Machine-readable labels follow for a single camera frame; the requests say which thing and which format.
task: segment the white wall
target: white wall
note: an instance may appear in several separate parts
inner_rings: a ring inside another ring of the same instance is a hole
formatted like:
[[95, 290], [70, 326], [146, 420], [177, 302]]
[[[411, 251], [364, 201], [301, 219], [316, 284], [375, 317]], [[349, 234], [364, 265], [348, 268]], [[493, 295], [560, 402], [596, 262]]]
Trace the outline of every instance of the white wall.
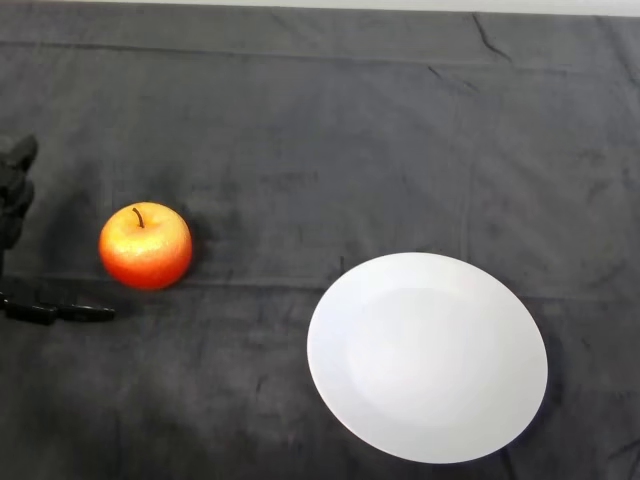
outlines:
[[[127, 0], [93, 1], [122, 3]], [[640, 16], [640, 0], [131, 0], [131, 2]]]

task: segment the apple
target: apple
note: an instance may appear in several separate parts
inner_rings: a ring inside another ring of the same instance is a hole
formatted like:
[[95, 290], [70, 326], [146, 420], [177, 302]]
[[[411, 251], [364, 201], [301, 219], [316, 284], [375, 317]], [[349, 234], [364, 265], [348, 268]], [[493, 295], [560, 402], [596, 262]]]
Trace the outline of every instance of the apple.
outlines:
[[189, 227], [176, 212], [141, 202], [116, 212], [102, 228], [100, 257], [107, 271], [134, 288], [157, 290], [175, 283], [189, 268]]

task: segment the plate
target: plate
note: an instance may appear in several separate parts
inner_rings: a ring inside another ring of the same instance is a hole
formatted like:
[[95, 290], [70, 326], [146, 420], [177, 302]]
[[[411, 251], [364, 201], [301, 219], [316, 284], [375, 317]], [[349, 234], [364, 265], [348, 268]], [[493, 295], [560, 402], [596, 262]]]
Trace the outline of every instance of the plate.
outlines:
[[426, 463], [504, 447], [547, 384], [542, 337], [518, 298], [468, 263], [427, 253], [376, 258], [338, 279], [313, 314], [307, 355], [349, 430]]

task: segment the apple stem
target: apple stem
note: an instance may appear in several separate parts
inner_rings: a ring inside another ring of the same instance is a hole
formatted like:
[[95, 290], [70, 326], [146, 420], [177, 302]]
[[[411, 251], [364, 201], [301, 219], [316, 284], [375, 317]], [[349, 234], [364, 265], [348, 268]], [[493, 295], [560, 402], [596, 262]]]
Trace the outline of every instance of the apple stem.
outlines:
[[142, 215], [140, 215], [140, 212], [138, 211], [138, 209], [136, 207], [133, 207], [133, 211], [136, 212], [136, 215], [138, 215], [138, 220], [140, 220], [140, 228], [144, 228], [144, 222], [142, 221]]

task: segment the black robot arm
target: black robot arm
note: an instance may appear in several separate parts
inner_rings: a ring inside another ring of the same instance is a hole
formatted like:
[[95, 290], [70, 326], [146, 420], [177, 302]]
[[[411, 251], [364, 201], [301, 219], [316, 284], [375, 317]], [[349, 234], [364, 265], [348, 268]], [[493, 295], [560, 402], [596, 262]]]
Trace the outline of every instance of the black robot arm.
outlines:
[[27, 173], [38, 154], [33, 136], [0, 152], [0, 308], [9, 318], [44, 325], [56, 318], [99, 322], [111, 320], [110, 308], [79, 304], [71, 292], [19, 279], [4, 278], [4, 253], [14, 247], [22, 233], [25, 215], [33, 202], [33, 183]]

